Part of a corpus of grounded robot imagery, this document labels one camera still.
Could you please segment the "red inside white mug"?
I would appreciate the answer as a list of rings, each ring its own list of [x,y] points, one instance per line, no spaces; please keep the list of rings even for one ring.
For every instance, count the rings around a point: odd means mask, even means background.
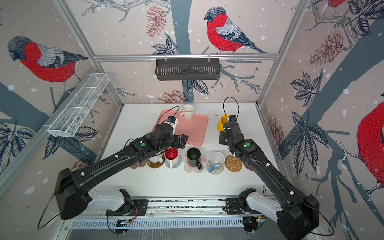
[[[173,163],[170,163],[170,166],[172,167],[172,164],[175,164],[178,162],[178,160],[181,160],[179,150],[176,148],[167,149],[165,152],[165,159],[168,161],[173,161]]]

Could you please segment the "yellow mug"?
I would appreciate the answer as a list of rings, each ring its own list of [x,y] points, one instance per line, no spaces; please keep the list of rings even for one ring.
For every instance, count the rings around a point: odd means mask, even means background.
[[[229,115],[221,116],[217,126],[217,130],[219,133],[224,131],[224,124],[228,122],[228,119],[229,119]]]

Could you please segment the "glossy brown round coaster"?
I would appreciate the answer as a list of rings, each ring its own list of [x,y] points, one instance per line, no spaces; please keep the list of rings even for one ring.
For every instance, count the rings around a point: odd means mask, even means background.
[[[157,169],[157,168],[160,168],[162,165],[164,164],[164,162],[160,163],[160,162],[156,162],[156,163],[152,163],[150,161],[147,161],[147,165],[152,168],[152,169]]]

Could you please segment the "blue patterned mug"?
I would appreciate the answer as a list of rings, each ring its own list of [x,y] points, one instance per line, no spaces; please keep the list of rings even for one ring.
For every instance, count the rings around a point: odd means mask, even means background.
[[[221,152],[214,152],[210,155],[210,159],[207,161],[207,170],[224,169],[225,156]]]

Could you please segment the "rattan round woven coaster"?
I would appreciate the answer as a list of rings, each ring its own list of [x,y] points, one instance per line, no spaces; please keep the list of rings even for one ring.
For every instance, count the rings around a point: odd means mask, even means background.
[[[225,166],[230,172],[237,173],[242,169],[243,163],[240,159],[234,156],[227,156],[225,159]]]

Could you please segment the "cork flower shaped coaster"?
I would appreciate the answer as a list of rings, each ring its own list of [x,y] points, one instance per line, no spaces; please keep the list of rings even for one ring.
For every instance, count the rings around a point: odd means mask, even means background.
[[[137,164],[135,164],[135,165],[132,165],[132,166],[130,166],[130,168],[131,168],[131,169],[143,168],[143,167],[146,166],[146,164],[147,164],[147,160],[142,161],[142,162],[140,162],[140,163],[137,163]]]

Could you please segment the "black mug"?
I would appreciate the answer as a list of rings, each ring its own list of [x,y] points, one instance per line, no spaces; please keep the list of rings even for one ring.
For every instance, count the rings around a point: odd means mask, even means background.
[[[198,170],[203,169],[203,165],[200,161],[201,157],[201,152],[197,148],[190,148],[187,151],[187,159],[188,159],[188,164],[193,167],[197,168]]]

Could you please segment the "cream mug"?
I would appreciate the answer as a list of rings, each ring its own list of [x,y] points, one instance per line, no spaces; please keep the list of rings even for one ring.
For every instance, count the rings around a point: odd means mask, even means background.
[[[186,120],[191,120],[194,117],[194,106],[184,105],[180,117]]]

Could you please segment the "pink flower shaped coaster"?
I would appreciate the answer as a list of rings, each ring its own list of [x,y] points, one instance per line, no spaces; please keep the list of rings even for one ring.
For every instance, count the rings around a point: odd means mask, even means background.
[[[191,167],[188,163],[188,157],[187,155],[183,155],[183,158],[182,158],[182,161],[184,163],[184,171],[186,173],[192,173],[192,172],[195,172],[197,174],[200,174],[204,171],[205,169],[205,166],[206,166],[206,162],[207,162],[207,157],[205,155],[201,155],[201,157],[199,158],[199,161],[201,162],[203,168],[201,170],[199,170],[197,167]]]

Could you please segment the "multicolour zigzag woven coaster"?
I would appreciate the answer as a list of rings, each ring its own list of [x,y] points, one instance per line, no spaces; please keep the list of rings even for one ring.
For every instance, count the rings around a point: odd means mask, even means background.
[[[208,171],[208,172],[209,172],[211,175],[218,176],[218,175],[220,175],[223,171],[224,171],[224,169],[221,168],[221,169],[212,170],[212,171]]]

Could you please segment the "blue grey woven coaster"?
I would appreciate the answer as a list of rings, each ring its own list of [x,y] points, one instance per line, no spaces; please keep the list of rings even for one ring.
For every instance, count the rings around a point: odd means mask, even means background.
[[[171,166],[170,166],[170,163],[173,163],[173,161],[168,161],[168,160],[165,160],[165,161],[164,161],[166,167],[169,168],[169,169],[175,169],[175,168],[178,168],[178,167],[181,165],[182,162],[183,162],[182,160],[178,160],[178,162],[175,163],[175,164],[172,164],[172,167],[171,167]]]

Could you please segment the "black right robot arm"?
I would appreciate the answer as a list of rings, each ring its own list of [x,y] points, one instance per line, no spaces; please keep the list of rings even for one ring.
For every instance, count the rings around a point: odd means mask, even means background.
[[[223,125],[219,144],[228,146],[234,157],[251,168],[276,197],[264,197],[253,188],[239,194],[240,209],[253,211],[277,223],[288,240],[301,240],[319,226],[320,203],[313,195],[305,195],[283,176],[268,160],[260,146],[246,140],[235,121]]]

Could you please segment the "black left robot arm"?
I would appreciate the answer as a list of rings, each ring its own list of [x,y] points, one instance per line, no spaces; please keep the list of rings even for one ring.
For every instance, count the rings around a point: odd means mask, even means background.
[[[62,220],[69,220],[86,210],[92,202],[88,192],[116,173],[165,152],[169,148],[183,149],[189,136],[174,135],[166,123],[155,126],[152,133],[134,139],[122,150],[84,169],[64,169],[58,173],[55,197]]]

